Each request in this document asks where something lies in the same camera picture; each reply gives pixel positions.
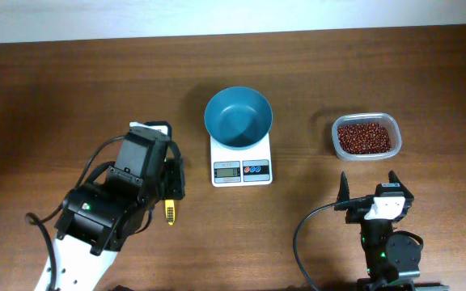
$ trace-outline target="wooden table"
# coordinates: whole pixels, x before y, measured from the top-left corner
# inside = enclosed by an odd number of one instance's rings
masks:
[[[210,182],[203,112],[237,85],[273,107],[269,186]],[[396,118],[396,157],[337,159],[332,123],[356,112]],[[131,120],[172,124],[187,196],[174,226],[158,205],[97,290],[305,285],[291,246],[299,221],[335,201],[342,171],[362,196],[390,170],[416,198],[396,226],[425,239],[418,281],[466,290],[466,26],[0,44],[0,290],[34,288],[44,267],[43,238],[24,214],[51,212],[95,148]],[[307,223],[299,250],[318,285],[366,277],[358,233],[332,210]]]

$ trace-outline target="blue bowl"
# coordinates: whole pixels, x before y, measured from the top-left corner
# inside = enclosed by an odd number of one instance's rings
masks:
[[[235,86],[217,93],[206,106],[204,123],[210,136],[231,150],[253,147],[269,133],[273,111],[257,91]]]

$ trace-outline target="white plastic container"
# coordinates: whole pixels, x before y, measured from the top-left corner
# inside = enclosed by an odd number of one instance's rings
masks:
[[[348,154],[345,152],[339,143],[339,138],[337,137],[337,128],[345,125],[369,123],[378,123],[386,128],[389,134],[390,142],[392,143],[392,149],[386,153],[381,154]],[[402,137],[400,136],[398,124],[393,119],[393,117],[386,113],[359,113],[339,117],[332,125],[332,139],[333,147],[336,149],[337,157],[343,161],[374,161],[390,158],[397,154],[402,147]]]

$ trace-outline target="white background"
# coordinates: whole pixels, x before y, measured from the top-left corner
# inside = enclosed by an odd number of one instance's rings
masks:
[[[466,0],[0,0],[0,43],[466,23]]]

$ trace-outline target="scale button panel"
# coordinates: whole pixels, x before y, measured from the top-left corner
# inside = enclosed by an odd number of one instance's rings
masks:
[[[242,161],[244,182],[269,181],[269,160]]]
[[[240,162],[215,162],[214,163],[215,183],[238,183],[240,179]]]

